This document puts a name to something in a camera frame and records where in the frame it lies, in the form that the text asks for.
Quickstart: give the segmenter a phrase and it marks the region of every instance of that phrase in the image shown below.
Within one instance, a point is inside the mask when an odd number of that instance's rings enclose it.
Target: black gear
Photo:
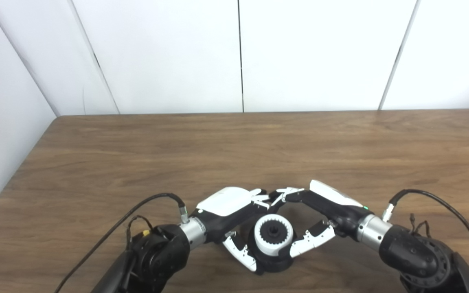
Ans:
[[[280,244],[287,239],[287,227],[281,221],[272,219],[262,224],[260,235],[265,242]]]

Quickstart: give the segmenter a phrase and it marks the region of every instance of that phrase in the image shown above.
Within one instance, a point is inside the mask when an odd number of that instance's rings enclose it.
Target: cable connector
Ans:
[[[394,206],[393,204],[388,204],[388,207],[387,209],[383,212],[383,216],[382,216],[382,220],[385,222],[385,223],[388,223],[388,221],[390,221],[390,218],[392,217],[392,214],[393,214],[393,211],[394,211],[394,208],[396,206]]]
[[[188,224],[189,217],[188,217],[188,209],[186,208],[186,206],[178,208],[178,210],[180,211],[180,219],[182,220],[182,223]]]

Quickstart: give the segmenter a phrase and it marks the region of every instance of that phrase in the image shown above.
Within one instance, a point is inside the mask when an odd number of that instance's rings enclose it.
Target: robotic hand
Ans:
[[[334,232],[350,237],[378,252],[381,260],[400,272],[400,280],[409,293],[469,293],[469,265],[441,241],[423,237],[410,230],[388,222],[397,201],[405,194],[398,193],[385,210],[383,219],[374,215],[359,202],[347,195],[312,180],[310,190],[288,190],[280,195],[282,202],[302,202],[325,215]],[[467,221],[448,204],[467,228]]]
[[[268,199],[261,189],[226,187],[200,202],[190,217],[180,206],[182,223],[156,226],[129,239],[92,293],[161,292],[167,280],[186,266],[191,250],[203,243],[232,240],[229,231],[267,213]]]

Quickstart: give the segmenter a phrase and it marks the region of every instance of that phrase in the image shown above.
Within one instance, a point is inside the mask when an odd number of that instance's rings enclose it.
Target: black base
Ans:
[[[296,239],[296,232],[293,234],[293,241],[294,239]],[[247,247],[249,249],[250,255],[253,256],[257,262],[258,269],[256,273],[259,275],[263,274],[264,271],[268,271],[269,273],[279,273],[280,271],[285,271],[294,262],[294,259],[290,255],[284,257],[268,256],[259,250],[254,239],[254,226],[249,232]]]

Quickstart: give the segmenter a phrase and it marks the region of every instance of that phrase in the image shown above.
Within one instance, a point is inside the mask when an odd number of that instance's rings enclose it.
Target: wooden table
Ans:
[[[380,214],[403,188],[433,192],[469,220],[469,110],[204,115],[64,116],[56,119],[0,195],[0,293],[52,292],[63,276],[143,198],[174,192],[193,210],[225,186],[274,190],[321,180]],[[469,234],[445,208],[405,197],[435,238],[469,262]],[[140,211],[179,221],[174,202]],[[285,206],[303,232],[320,215]],[[115,232],[66,284],[89,292],[123,250]],[[221,245],[194,250],[165,292],[403,292],[376,253],[337,238],[288,271],[256,276]]]

